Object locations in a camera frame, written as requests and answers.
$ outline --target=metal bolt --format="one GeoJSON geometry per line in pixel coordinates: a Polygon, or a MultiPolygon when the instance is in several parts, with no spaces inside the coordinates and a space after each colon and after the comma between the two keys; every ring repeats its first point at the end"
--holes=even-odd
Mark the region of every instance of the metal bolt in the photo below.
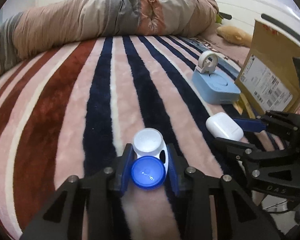
{"type": "Polygon", "coordinates": [[[251,174],[252,174],[253,177],[256,178],[256,177],[259,177],[260,171],[259,170],[254,170],[251,174]]]}
{"type": "Polygon", "coordinates": [[[188,173],[195,173],[196,169],[194,167],[189,166],[188,168],[186,168],[186,171],[188,173]]]}
{"type": "Polygon", "coordinates": [[[246,154],[250,154],[250,153],[252,153],[252,150],[251,150],[251,149],[246,149],[244,152],[245,152],[246,154]]]}
{"type": "Polygon", "coordinates": [[[103,169],[103,172],[105,174],[111,174],[113,172],[113,169],[111,167],[106,167],[103,169]]]}
{"type": "Polygon", "coordinates": [[[71,175],[71,176],[68,178],[68,181],[71,182],[71,183],[74,183],[74,182],[76,182],[78,179],[79,179],[78,176],[76,176],[76,175],[71,175]]]}
{"type": "Polygon", "coordinates": [[[232,177],[230,176],[230,175],[228,175],[228,174],[226,174],[226,175],[223,175],[223,180],[224,181],[226,181],[226,182],[229,182],[229,181],[231,181],[232,180],[232,177]]]}

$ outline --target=cardboard box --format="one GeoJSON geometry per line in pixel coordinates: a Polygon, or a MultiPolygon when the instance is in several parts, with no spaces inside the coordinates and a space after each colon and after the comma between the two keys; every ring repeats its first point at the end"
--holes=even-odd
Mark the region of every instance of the cardboard box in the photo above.
{"type": "Polygon", "coordinates": [[[259,114],[266,110],[295,113],[300,87],[293,57],[300,47],[282,33],[256,21],[249,54],[235,84],[259,114]]]}

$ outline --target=stuffed animal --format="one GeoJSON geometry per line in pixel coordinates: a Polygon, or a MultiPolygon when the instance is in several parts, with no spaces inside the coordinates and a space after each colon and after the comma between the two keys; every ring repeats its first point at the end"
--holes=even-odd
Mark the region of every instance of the stuffed animal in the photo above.
{"type": "Polygon", "coordinates": [[[217,28],[217,33],[230,43],[251,47],[252,36],[242,29],[234,26],[221,26],[217,28]]]}

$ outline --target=rolled comforter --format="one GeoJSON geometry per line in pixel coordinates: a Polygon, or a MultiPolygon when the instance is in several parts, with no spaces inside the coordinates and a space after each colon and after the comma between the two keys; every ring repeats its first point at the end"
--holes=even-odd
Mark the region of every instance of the rolled comforter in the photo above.
{"type": "Polygon", "coordinates": [[[194,37],[217,13],[215,0],[66,0],[31,8],[0,26],[0,75],[52,47],[99,36],[194,37]]]}

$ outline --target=white tape roll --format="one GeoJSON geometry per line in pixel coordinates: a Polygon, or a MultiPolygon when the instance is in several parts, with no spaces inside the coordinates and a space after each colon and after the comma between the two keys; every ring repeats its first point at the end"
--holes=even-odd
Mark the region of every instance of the white tape roll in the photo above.
{"type": "Polygon", "coordinates": [[[216,70],[216,66],[218,64],[218,56],[211,50],[207,50],[201,54],[198,60],[198,65],[195,67],[197,71],[202,73],[213,73],[216,70]]]}

